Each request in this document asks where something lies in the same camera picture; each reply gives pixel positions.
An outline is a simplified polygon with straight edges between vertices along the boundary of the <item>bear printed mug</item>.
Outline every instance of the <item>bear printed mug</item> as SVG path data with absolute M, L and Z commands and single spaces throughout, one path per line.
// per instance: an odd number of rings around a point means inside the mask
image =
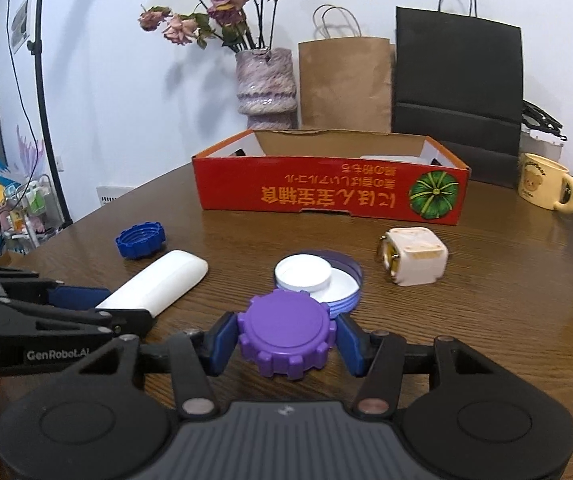
M 569 200 L 561 202 L 566 188 Z M 563 165 L 534 153 L 522 154 L 519 195 L 531 204 L 560 213 L 573 213 L 573 177 Z

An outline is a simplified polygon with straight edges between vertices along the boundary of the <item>green pumpkin image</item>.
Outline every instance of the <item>green pumpkin image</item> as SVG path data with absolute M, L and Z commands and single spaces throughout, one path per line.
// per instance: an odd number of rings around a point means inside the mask
M 453 210 L 459 187 L 445 171 L 425 173 L 410 188 L 410 207 L 425 220 L 443 218 Z

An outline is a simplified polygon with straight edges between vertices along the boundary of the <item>black stand pole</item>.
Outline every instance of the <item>black stand pole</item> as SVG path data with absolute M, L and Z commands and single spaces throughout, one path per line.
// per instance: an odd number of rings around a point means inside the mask
M 46 103 L 44 102 L 44 78 L 42 76 L 42 0 L 36 0 L 36 38 L 35 41 L 29 41 L 27 45 L 31 54 L 36 58 L 36 91 L 38 94 L 38 109 L 40 112 L 40 123 L 42 124 L 42 136 L 44 137 L 44 148 L 46 149 L 48 167 L 51 169 L 51 178 L 55 187 L 55 194 L 62 211 L 62 218 L 64 219 L 63 227 L 68 227 L 73 223 L 73 220 L 71 220 L 71 214 L 66 205 L 60 175 L 57 173 L 55 153 L 53 152 L 53 143 L 51 142 L 51 132 L 48 129 Z

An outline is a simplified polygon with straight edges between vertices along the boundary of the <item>red cardboard box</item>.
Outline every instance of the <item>red cardboard box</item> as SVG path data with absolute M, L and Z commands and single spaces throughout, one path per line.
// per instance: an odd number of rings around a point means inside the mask
M 204 209 L 457 224 L 470 169 L 430 137 L 247 130 L 193 158 Z

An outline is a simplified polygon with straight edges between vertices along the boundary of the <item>flower vase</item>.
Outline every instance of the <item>flower vase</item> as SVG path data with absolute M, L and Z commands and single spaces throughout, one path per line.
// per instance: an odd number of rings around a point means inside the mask
M 251 130 L 288 130 L 297 110 L 293 56 L 287 48 L 243 50 L 235 55 L 238 111 Z

